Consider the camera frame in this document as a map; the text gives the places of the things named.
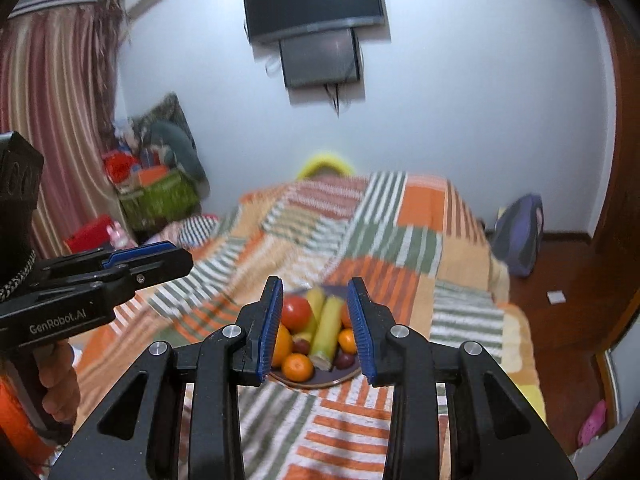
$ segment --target plate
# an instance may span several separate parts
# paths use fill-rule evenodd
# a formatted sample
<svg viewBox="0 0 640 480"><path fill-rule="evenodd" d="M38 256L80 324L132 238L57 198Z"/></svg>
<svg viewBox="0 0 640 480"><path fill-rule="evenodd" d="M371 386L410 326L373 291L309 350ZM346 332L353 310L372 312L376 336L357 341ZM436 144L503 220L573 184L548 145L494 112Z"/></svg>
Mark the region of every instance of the plate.
<svg viewBox="0 0 640 480"><path fill-rule="evenodd" d="M324 293L329 296L338 296L347 299L347 287L343 285L321 285ZM300 288L299 290L294 290L292 292L288 292L288 294L295 294L296 296L304 296L308 291L308 288ZM360 375L360 361L358 356L356 355L356 361L349 368L345 368L344 370L338 370L338 368L332 368L330 372L323 372L322 370L318 370L315 368L314 376L311 377L308 381L303 383L295 383L294 381L289 381L282 371L280 370L272 370L269 374L275 379L279 380L281 383L290 386L291 388L301 388L303 390L313 390L316 388L330 388L331 386L335 386L336 384L343 383L345 381L349 381L354 377Z"/></svg>

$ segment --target blanket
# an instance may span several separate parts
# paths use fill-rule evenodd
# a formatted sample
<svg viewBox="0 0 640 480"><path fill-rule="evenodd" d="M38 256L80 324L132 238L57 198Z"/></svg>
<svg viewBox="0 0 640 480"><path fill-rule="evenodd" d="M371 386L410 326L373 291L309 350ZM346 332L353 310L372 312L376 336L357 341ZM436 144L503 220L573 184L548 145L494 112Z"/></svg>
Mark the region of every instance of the blanket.
<svg viewBox="0 0 640 480"><path fill-rule="evenodd" d="M482 343L544 416L527 319L508 304L503 264L445 179L402 172L322 176L250 193L226 216L184 222L165 236L206 241L192 249L188 276L140 291L92 335L79 366L79 424L151 342L190 344L234 322L270 275L281 277L285 291L362 276L396 322L436 343ZM437 393L447 479L443 384ZM392 396L393 388L372 388L362 375L324 390L293 390L273 380L240 388L247 478L380 478ZM184 434L189 405L190 392ZM183 458L187 446L185 440Z"/></svg>

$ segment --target gray and purple bag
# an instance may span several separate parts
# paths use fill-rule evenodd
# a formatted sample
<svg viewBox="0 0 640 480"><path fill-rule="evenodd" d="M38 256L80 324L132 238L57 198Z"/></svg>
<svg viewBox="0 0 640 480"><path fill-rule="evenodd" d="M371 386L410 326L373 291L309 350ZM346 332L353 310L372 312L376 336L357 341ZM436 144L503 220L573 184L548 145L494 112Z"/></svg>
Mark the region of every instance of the gray and purple bag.
<svg viewBox="0 0 640 480"><path fill-rule="evenodd" d="M507 264L509 274L530 275L540 251L544 222L542 197L536 194L517 199L498 218L491 250Z"/></svg>

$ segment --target bedspread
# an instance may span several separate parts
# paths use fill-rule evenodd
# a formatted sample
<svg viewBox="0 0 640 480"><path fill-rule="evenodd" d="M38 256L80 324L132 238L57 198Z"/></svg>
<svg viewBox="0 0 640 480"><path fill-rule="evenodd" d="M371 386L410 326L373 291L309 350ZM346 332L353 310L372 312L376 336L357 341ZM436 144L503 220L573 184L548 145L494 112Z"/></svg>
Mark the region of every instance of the bedspread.
<svg viewBox="0 0 640 480"><path fill-rule="evenodd" d="M177 240L186 228L167 236ZM481 342L544 416L527 320L508 304L506 270L447 180L381 172L272 187L242 197L206 239L193 250L189 276L140 291L93 334L79 366L79 423L152 341L202 340L257 301L270 275L281 277L285 291L362 276L398 323L441 344ZM442 384L437 392L447 479ZM362 375L325 390L274 381L240 388L247 478L380 478L392 395Z"/></svg>

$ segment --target curtain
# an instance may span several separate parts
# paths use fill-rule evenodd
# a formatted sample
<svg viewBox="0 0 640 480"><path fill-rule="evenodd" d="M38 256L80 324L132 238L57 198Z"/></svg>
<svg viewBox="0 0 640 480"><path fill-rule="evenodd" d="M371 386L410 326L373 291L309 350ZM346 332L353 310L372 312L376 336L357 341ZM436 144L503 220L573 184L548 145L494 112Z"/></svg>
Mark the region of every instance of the curtain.
<svg viewBox="0 0 640 480"><path fill-rule="evenodd" d="M56 7L0 31L0 132L18 131L45 163L33 244L43 258L101 214L126 225L101 154L115 144L118 0Z"/></svg>

